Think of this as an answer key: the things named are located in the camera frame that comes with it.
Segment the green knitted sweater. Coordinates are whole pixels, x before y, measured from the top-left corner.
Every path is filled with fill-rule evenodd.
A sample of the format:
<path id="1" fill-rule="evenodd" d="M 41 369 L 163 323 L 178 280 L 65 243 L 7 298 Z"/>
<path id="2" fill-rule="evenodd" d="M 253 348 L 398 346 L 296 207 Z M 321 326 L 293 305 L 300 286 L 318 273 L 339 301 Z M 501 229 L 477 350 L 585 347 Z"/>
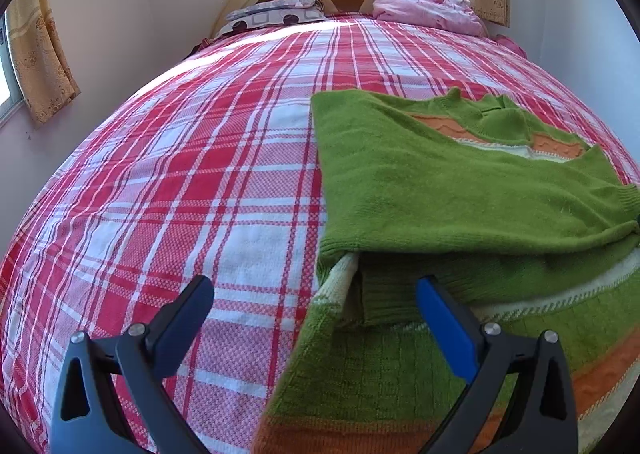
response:
<path id="1" fill-rule="evenodd" d="M 506 96 L 311 99 L 320 287 L 257 453 L 412 453 L 461 393 L 416 308 L 439 281 L 480 322 L 560 336 L 588 451 L 639 375 L 639 191 L 599 146 Z"/>

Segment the red white plaid bedsheet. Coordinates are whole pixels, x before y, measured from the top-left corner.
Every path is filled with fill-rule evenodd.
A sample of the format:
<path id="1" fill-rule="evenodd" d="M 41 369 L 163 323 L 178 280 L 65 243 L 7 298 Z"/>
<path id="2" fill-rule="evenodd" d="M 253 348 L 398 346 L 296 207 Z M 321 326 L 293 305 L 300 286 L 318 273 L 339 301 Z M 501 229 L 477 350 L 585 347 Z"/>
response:
<path id="1" fill-rule="evenodd" d="M 337 17 L 202 45 L 134 93 L 48 180 L 1 269 L 1 404 L 53 453 L 70 338 L 148 324 L 192 278 L 213 307 L 163 387 L 205 453 L 257 453 L 262 415 L 320 287 L 328 213 L 311 99 L 360 90 L 429 100 L 506 96 L 639 169 L 553 76 L 488 38 Z"/>

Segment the yellow side window curtain near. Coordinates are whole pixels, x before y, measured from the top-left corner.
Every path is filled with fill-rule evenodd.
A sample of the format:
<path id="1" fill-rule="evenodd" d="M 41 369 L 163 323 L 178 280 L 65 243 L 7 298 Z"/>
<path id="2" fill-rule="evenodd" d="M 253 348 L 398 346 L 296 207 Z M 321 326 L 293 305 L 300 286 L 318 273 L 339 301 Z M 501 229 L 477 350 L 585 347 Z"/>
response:
<path id="1" fill-rule="evenodd" d="M 48 0 L 12 0 L 6 10 L 9 49 L 30 117 L 49 122 L 80 94 Z"/>

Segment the pink cloth beside bed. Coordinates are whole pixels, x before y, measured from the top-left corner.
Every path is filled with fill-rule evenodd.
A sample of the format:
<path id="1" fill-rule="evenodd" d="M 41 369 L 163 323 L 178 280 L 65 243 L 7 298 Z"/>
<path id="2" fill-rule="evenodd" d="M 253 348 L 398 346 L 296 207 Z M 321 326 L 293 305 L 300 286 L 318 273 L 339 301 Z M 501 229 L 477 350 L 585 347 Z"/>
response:
<path id="1" fill-rule="evenodd" d="M 495 36 L 495 42 L 498 45 L 506 48 L 507 50 L 510 50 L 512 53 L 527 59 L 527 54 L 525 50 L 523 50 L 515 41 L 513 41 L 508 36 L 503 36 L 503 34 L 497 34 L 497 36 Z"/>

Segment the pink pillow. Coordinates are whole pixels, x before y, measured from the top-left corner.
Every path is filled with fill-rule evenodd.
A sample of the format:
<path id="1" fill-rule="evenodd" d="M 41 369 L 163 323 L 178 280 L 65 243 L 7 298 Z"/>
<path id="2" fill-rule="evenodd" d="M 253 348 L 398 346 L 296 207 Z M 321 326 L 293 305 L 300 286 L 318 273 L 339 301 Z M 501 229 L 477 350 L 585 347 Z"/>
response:
<path id="1" fill-rule="evenodd" d="M 374 0 L 377 20 L 446 30 L 465 36 L 487 36 L 484 22 L 469 0 Z"/>

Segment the grey patterned pillow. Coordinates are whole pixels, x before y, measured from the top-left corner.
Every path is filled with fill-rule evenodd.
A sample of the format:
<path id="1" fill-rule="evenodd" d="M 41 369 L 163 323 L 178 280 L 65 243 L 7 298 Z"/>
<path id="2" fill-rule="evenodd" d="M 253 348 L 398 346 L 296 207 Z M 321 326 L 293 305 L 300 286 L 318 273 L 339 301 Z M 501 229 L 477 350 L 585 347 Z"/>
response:
<path id="1" fill-rule="evenodd" d="M 267 27 L 287 27 L 325 20 L 320 0 L 272 0 L 232 10 L 215 31 L 214 39 Z"/>

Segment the side wall window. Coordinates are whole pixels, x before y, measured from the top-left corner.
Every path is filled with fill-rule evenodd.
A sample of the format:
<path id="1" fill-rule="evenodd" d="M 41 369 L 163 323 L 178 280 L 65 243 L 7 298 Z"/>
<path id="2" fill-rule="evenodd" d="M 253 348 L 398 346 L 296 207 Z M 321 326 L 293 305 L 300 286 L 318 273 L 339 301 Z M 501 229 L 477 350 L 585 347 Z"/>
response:
<path id="1" fill-rule="evenodd" d="M 17 110 L 20 110 L 24 105 L 22 90 L 17 83 L 11 59 L 6 14 L 1 15 L 0 57 L 0 121 L 1 124 L 4 125 L 17 112 Z"/>

